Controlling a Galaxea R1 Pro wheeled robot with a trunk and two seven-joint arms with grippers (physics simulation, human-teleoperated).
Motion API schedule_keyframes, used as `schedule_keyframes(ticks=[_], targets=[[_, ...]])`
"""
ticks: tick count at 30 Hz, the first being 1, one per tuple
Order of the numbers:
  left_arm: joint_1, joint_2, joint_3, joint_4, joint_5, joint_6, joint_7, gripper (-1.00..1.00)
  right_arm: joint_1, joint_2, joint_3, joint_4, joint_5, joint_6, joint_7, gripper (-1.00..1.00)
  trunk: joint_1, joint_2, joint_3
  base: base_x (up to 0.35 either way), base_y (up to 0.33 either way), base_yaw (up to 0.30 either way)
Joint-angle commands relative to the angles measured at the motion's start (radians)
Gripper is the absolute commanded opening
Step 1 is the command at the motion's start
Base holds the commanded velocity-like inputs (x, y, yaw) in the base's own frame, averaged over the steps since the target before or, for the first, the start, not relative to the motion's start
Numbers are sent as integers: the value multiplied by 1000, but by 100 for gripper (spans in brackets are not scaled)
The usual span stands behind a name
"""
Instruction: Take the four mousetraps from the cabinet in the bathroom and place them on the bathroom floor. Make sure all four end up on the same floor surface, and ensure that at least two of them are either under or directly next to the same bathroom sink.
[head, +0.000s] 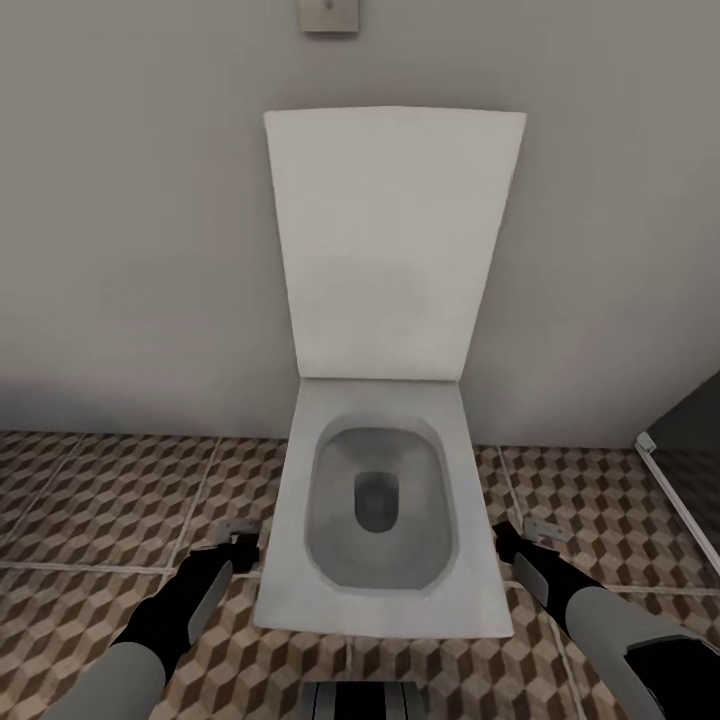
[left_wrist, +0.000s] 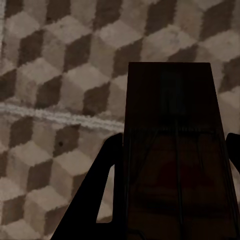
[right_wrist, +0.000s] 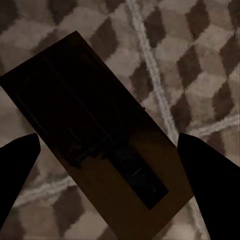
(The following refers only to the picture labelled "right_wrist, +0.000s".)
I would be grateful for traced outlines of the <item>mousetrap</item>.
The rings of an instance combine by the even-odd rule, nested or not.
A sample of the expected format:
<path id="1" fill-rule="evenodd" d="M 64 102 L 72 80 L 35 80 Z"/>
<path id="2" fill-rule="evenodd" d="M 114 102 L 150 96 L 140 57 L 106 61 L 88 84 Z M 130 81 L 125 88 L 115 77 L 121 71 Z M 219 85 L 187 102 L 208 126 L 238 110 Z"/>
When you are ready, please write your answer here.
<path id="1" fill-rule="evenodd" d="M 194 197 L 176 145 L 77 30 L 0 86 L 118 240 L 152 240 Z"/>

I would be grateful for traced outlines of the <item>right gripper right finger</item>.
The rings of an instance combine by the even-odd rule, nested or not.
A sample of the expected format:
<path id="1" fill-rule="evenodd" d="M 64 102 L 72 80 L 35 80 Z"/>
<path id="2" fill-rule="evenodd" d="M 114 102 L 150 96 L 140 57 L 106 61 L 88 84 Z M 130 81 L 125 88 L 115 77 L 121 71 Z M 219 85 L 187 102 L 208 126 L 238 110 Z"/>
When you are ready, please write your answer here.
<path id="1" fill-rule="evenodd" d="M 240 240 L 240 167 L 185 133 L 177 151 L 211 240 Z"/>

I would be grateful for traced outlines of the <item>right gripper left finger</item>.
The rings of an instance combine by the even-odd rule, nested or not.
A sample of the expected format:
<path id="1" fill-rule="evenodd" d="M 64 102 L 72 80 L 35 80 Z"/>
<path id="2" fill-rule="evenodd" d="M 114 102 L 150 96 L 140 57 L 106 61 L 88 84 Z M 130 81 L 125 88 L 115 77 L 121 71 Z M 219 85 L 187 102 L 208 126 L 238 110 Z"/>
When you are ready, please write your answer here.
<path id="1" fill-rule="evenodd" d="M 0 148 L 0 230 L 41 152 L 37 133 Z"/>

